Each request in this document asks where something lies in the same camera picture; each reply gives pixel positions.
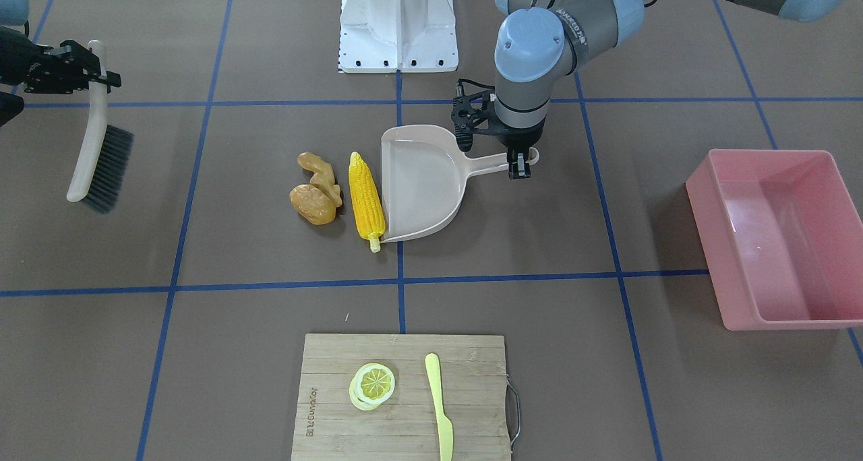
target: brush bristles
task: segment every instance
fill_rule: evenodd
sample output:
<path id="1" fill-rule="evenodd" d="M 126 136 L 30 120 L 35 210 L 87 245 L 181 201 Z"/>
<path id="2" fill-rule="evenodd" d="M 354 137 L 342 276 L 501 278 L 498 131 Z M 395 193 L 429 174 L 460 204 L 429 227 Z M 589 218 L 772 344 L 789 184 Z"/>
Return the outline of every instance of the brush bristles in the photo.
<path id="1" fill-rule="evenodd" d="M 82 202 L 99 213 L 108 213 L 117 205 L 120 185 L 132 151 L 135 136 L 119 127 L 108 126 L 105 141 L 96 161 L 96 170 L 87 196 Z"/>

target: yellow lemon slice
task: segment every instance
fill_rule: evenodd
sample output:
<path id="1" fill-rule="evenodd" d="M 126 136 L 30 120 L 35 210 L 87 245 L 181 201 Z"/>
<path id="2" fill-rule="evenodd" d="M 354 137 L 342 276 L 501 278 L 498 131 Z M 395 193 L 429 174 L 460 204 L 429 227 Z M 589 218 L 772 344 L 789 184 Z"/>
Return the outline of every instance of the yellow lemon slice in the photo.
<path id="1" fill-rule="evenodd" d="M 366 363 L 351 381 L 351 402 L 358 409 L 372 410 L 385 403 L 395 391 L 395 375 L 380 363 Z"/>

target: white brush handle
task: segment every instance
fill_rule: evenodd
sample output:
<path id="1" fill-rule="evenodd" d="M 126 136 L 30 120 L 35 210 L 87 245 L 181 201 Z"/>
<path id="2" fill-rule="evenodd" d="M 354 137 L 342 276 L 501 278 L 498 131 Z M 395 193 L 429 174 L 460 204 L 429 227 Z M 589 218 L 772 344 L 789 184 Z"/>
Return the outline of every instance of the white brush handle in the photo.
<path id="1" fill-rule="evenodd" d="M 93 55 L 99 58 L 102 65 L 102 77 L 107 77 L 105 72 L 105 46 L 99 40 L 91 40 L 88 43 Z M 102 152 L 102 141 L 105 140 L 105 130 L 108 129 L 108 87 L 105 84 L 90 82 L 90 116 L 87 117 L 87 130 L 84 132 L 84 142 L 78 153 L 78 163 L 75 165 L 75 173 L 71 176 L 69 191 L 65 199 L 76 202 L 87 196 L 90 190 L 90 182 L 93 181 L 93 172 L 96 170 L 96 161 Z"/>

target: corn cob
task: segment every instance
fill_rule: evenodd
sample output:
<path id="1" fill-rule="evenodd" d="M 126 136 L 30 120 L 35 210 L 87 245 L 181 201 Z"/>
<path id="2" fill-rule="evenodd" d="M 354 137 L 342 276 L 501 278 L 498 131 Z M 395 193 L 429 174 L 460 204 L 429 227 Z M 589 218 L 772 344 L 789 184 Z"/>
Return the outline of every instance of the corn cob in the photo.
<path id="1" fill-rule="evenodd" d="M 357 232 L 364 240 L 369 241 L 372 252 L 380 251 L 380 236 L 386 230 L 383 209 L 375 187 L 375 179 L 369 165 L 359 153 L 351 153 L 351 165 L 348 167 L 348 186 L 351 188 L 351 203 L 354 206 L 354 221 L 357 222 Z"/>

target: blue tape line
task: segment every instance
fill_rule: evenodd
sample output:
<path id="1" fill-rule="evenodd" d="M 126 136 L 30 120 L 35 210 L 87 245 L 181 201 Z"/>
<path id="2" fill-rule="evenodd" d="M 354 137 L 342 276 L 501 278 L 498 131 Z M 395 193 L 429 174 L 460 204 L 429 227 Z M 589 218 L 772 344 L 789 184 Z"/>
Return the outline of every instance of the blue tape line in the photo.
<path id="1" fill-rule="evenodd" d="M 628 104 L 629 102 L 752 102 L 752 98 L 584 98 L 588 104 Z"/>
<path id="2" fill-rule="evenodd" d="M 656 420 L 653 417 L 653 403 L 650 400 L 650 390 L 647 388 L 647 376 L 645 375 L 644 363 L 641 362 L 641 348 L 638 347 L 638 335 L 635 334 L 635 321 L 632 319 L 632 309 L 629 308 L 629 294 L 626 292 L 623 276 L 617 277 L 617 285 L 620 287 L 620 298 L 623 300 L 623 314 L 626 315 L 629 341 L 632 343 L 632 356 L 635 358 L 635 369 L 638 370 L 638 383 L 641 384 L 641 397 L 644 399 L 645 411 L 647 411 L 647 423 L 650 424 L 650 436 L 653 438 L 653 452 L 656 454 L 657 461 L 662 461 L 662 446 L 659 443 L 659 432 L 656 428 Z"/>
<path id="3" fill-rule="evenodd" d="M 582 120 L 585 121 L 585 133 L 588 139 L 588 146 L 591 148 L 591 161 L 594 166 L 596 188 L 599 192 L 600 202 L 602 205 L 602 215 L 604 215 L 605 218 L 608 244 L 611 247 L 611 255 L 614 259 L 614 271 L 616 272 L 617 285 L 620 289 L 620 300 L 623 303 L 623 313 L 626 315 L 626 327 L 629 329 L 629 341 L 632 344 L 632 357 L 634 357 L 635 360 L 635 369 L 638 371 L 638 382 L 641 384 L 641 396 L 645 404 L 647 423 L 650 424 L 651 439 L 653 439 L 653 451 L 656 454 L 657 461 L 662 461 L 662 446 L 659 443 L 659 432 L 656 428 L 656 420 L 653 418 L 653 404 L 651 404 L 650 400 L 650 390 L 647 388 L 647 376 L 645 376 L 644 365 L 641 363 L 641 349 L 638 347 L 638 335 L 635 332 L 635 322 L 632 319 L 632 311 L 629 308 L 629 295 L 626 292 L 626 283 L 623 277 L 622 268 L 620 267 L 620 256 L 617 250 L 617 242 L 614 240 L 614 228 L 611 224 L 611 215 L 608 212 L 605 187 L 602 185 L 599 161 L 596 158 L 596 147 L 594 145 L 593 132 L 591 130 L 591 120 L 588 118 L 588 108 L 587 104 L 585 104 L 585 93 L 583 92 L 582 80 L 578 76 L 578 72 L 576 72 L 576 89 L 578 90 L 578 98 L 581 100 L 580 106 L 582 109 Z"/>
<path id="4" fill-rule="evenodd" d="M 141 287 L 81 287 L 68 289 L 33 289 L 0 291 L 0 298 L 22 298 L 34 296 L 90 296 L 90 295 L 139 295 L 140 293 L 166 293 L 168 286 Z"/>
<path id="5" fill-rule="evenodd" d="M 776 140 L 773 139 L 773 130 L 770 129 L 770 123 L 767 122 L 767 116 L 761 108 L 761 102 L 758 101 L 758 94 L 755 93 L 755 87 L 752 85 L 752 80 L 749 78 L 749 72 L 746 71 L 746 65 L 743 63 L 743 57 L 740 56 L 740 50 L 737 49 L 737 44 L 734 43 L 734 37 L 731 35 L 731 28 L 728 28 L 728 22 L 725 21 L 725 15 L 722 13 L 722 8 L 719 7 L 719 1 L 713 0 L 713 5 L 716 7 L 716 13 L 719 15 L 719 21 L 722 23 L 722 28 L 725 29 L 725 36 L 728 37 L 728 42 L 731 43 L 731 50 L 734 50 L 734 56 L 737 58 L 737 64 L 740 65 L 740 71 L 743 72 L 743 78 L 746 80 L 746 86 L 749 87 L 749 93 L 752 94 L 752 99 L 755 101 L 755 108 L 758 109 L 758 115 L 761 116 L 761 123 L 764 124 L 764 130 L 767 131 L 767 138 L 770 139 L 770 145 L 774 150 L 778 150 L 779 146 Z"/>
<path id="6" fill-rule="evenodd" d="M 407 333 L 407 311 L 405 308 L 405 244 L 398 243 L 398 332 Z"/>
<path id="7" fill-rule="evenodd" d="M 153 405 L 156 400 L 156 388 L 159 386 L 159 374 L 161 372 L 161 361 L 165 354 L 165 342 L 167 341 L 167 327 L 171 322 L 171 311 L 173 310 L 173 296 L 175 292 L 167 293 L 165 301 L 165 314 L 162 317 L 162 326 L 159 332 L 159 345 L 156 347 L 156 359 L 153 363 L 153 375 L 150 378 L 150 390 L 147 393 L 147 406 L 144 408 L 144 420 L 141 423 L 141 437 L 138 440 L 138 452 L 136 461 L 143 461 L 144 450 L 147 448 L 147 436 L 150 433 L 150 419 L 153 417 Z"/>
<path id="8" fill-rule="evenodd" d="M 552 104 L 647 104 L 648 102 L 753 102 L 752 98 L 553 98 Z M 779 96 L 764 98 L 759 102 L 863 102 L 863 96 Z M 452 104 L 451 100 L 401 100 L 401 105 Z M 255 107 L 255 106 L 292 106 L 292 105 L 397 105 L 395 100 L 234 100 L 214 101 L 212 107 Z M 207 102 L 109 102 L 108 107 L 206 107 Z M 90 107 L 88 102 L 41 102 L 27 104 L 28 109 L 66 109 Z"/>
<path id="9" fill-rule="evenodd" d="M 161 361 L 165 351 L 167 341 L 167 331 L 171 322 L 171 310 L 173 308 L 173 298 L 176 295 L 177 280 L 179 279 L 179 269 L 183 261 L 183 250 L 185 249 L 185 235 L 189 230 L 189 216 L 191 216 L 191 204 L 194 202 L 195 187 L 198 184 L 198 172 L 201 167 L 201 156 L 204 153 L 204 141 L 206 141 L 207 127 L 210 123 L 210 111 L 212 110 L 213 98 L 216 94 L 216 81 L 218 81 L 219 65 L 222 63 L 222 51 L 225 49 L 225 39 L 228 35 L 228 25 L 231 21 L 231 7 L 234 0 L 228 0 L 225 4 L 225 18 L 222 19 L 222 33 L 219 35 L 218 48 L 216 49 L 216 61 L 213 62 L 213 72 L 210 78 L 210 91 L 207 94 L 207 105 L 204 110 L 204 118 L 201 123 L 201 133 L 198 136 L 198 149 L 195 152 L 195 164 L 191 172 L 191 181 L 189 183 L 189 191 L 185 199 L 185 211 L 183 212 L 183 224 L 179 231 L 179 240 L 177 241 L 177 252 L 175 261 L 173 262 L 173 271 L 171 274 L 171 289 L 167 293 L 167 301 L 165 304 L 165 316 L 162 319 L 162 328 L 159 335 L 159 346 L 156 349 L 156 359 L 153 365 L 153 377 L 150 380 L 150 390 L 147 397 L 147 406 L 144 410 L 144 420 L 141 426 L 141 439 L 138 440 L 138 455 L 136 461 L 143 461 L 144 451 L 147 448 L 147 436 L 149 434 L 150 419 L 153 416 L 153 406 L 155 403 L 156 388 L 159 384 L 159 374 L 161 370 Z"/>
<path id="10" fill-rule="evenodd" d="M 39 37 L 42 34 L 42 29 L 45 28 L 45 22 L 49 18 L 49 13 L 51 12 L 51 7 L 53 6 L 53 0 L 48 0 L 45 4 L 45 9 L 42 11 L 42 16 L 39 18 L 39 25 L 36 26 L 36 31 L 33 33 L 33 43 L 39 42 Z M 10 92 L 12 95 L 18 95 L 18 86 L 12 87 Z"/>
<path id="11" fill-rule="evenodd" d="M 450 284 L 460 282 L 522 282 L 522 280 L 588 280 L 622 277 L 708 276 L 708 270 L 653 270 L 616 272 L 585 272 L 561 274 L 500 274 L 500 276 L 404 277 L 404 258 L 398 266 L 400 277 L 390 279 L 300 280 L 299 282 L 243 282 L 224 284 L 187 284 L 177 286 L 84 287 L 69 289 L 19 289 L 0 291 L 0 298 L 67 296 L 67 295 L 132 295 L 132 293 L 193 293 L 204 291 L 254 291 L 257 289 L 302 289 L 314 287 L 392 286 L 403 284 Z"/>
<path id="12" fill-rule="evenodd" d="M 395 71 L 395 125 L 402 125 L 401 104 L 403 77 L 401 70 Z M 396 246 L 396 269 L 398 283 L 398 332 L 407 333 L 407 312 L 405 310 L 405 244 Z"/>
<path id="13" fill-rule="evenodd" d="M 459 282 L 518 282 L 519 280 L 576 280 L 608 279 L 617 277 L 614 272 L 587 272 L 573 274 L 503 274 L 502 276 L 451 276 L 406 277 L 405 284 L 448 284 Z"/>
<path id="14" fill-rule="evenodd" d="M 593 140 L 593 132 L 591 130 L 591 121 L 588 120 L 588 106 L 585 104 L 585 93 L 582 90 L 582 80 L 576 72 L 576 89 L 578 90 L 578 98 L 581 100 L 579 104 L 582 109 L 582 120 L 585 121 L 585 133 L 588 138 L 588 146 L 591 149 L 591 162 L 594 167 L 594 178 L 596 179 L 596 188 L 599 192 L 600 204 L 602 205 L 602 216 L 605 219 L 605 230 L 608 234 L 608 244 L 611 246 L 611 255 L 614 260 L 614 271 L 618 274 L 622 271 L 620 267 L 620 256 L 617 253 L 617 242 L 614 240 L 614 228 L 611 225 L 611 214 L 608 212 L 608 202 L 605 197 L 605 187 L 602 185 L 602 176 L 599 170 L 599 160 L 596 158 L 596 147 Z"/>
<path id="15" fill-rule="evenodd" d="M 863 367 L 863 348 L 860 348 L 860 342 L 857 341 L 857 334 L 853 328 L 848 328 L 848 336 L 851 337 L 851 344 L 854 345 L 854 350 L 857 351 L 857 359 L 860 360 L 860 366 Z"/>
<path id="16" fill-rule="evenodd" d="M 222 100 L 213 107 L 289 106 L 289 105 L 393 105 L 394 100 Z"/>
<path id="17" fill-rule="evenodd" d="M 395 71 L 395 125 L 401 126 L 401 70 Z"/>
<path id="18" fill-rule="evenodd" d="M 765 98 L 761 102 L 863 102 L 863 96 L 798 96 L 797 98 Z"/>
<path id="19" fill-rule="evenodd" d="M 207 102 L 109 102 L 108 107 L 206 107 Z M 90 107 L 89 102 L 43 102 L 27 104 L 28 109 L 78 109 Z"/>
<path id="20" fill-rule="evenodd" d="M 446 98 L 426 98 L 426 99 L 412 99 L 412 100 L 402 100 L 401 104 L 403 105 L 427 105 L 427 104 L 449 104 L 452 105 L 452 99 Z"/>
<path id="21" fill-rule="evenodd" d="M 710 276 L 709 270 L 649 270 L 620 273 L 622 277 Z"/>
<path id="22" fill-rule="evenodd" d="M 177 292 L 254 291 L 257 289 L 303 289 L 311 287 L 391 286 L 397 279 L 303 280 L 303 282 L 250 282 L 237 284 L 190 284 L 176 286 Z"/>

